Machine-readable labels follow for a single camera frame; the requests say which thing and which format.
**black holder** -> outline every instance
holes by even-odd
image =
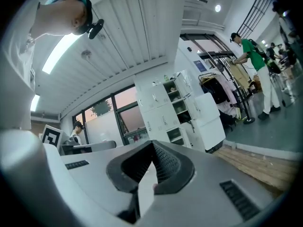
[[[93,39],[96,37],[96,35],[100,32],[100,30],[103,28],[104,20],[99,19],[97,23],[91,24],[89,29],[86,31],[86,33],[89,34],[89,39]]]

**wooden floor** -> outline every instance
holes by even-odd
[[[290,187],[300,165],[299,162],[266,157],[229,146],[222,146],[213,154],[257,179],[262,185],[268,185],[265,187],[274,195]]]

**ceiling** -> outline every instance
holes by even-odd
[[[196,0],[186,0],[184,19],[195,19],[222,25],[233,0],[207,0],[207,3]],[[221,5],[221,11],[215,12],[215,6]]]
[[[33,67],[36,93],[40,95],[37,112],[64,117],[101,90],[175,59],[182,0],[91,2],[93,21],[103,18],[104,28],[93,40],[87,34],[81,36],[50,74],[43,72],[42,67],[62,37],[45,35],[36,42]],[[81,57],[85,50],[91,53],[90,58]]]

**green shirt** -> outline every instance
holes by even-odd
[[[252,43],[247,39],[242,39],[242,46],[243,46],[243,52],[247,53],[246,58],[250,58],[251,64],[254,66],[256,71],[260,70],[262,67],[265,66],[265,62],[256,51],[255,47],[252,45]]]

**white shirt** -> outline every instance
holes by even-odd
[[[78,140],[78,143],[79,143],[80,145],[82,145],[81,139],[80,139],[80,136],[79,136],[79,135],[77,135],[76,133],[72,132],[70,137],[76,137],[77,140]]]
[[[289,18],[286,17],[280,17],[279,18],[279,24],[282,27],[284,33],[286,34],[287,40],[289,44],[292,44],[294,42],[294,38],[290,37],[289,34],[293,31],[294,27],[292,22],[289,20]]]
[[[38,0],[27,0],[8,25],[0,45],[0,128],[31,129],[30,106],[35,95],[32,69],[34,43],[29,31]]]

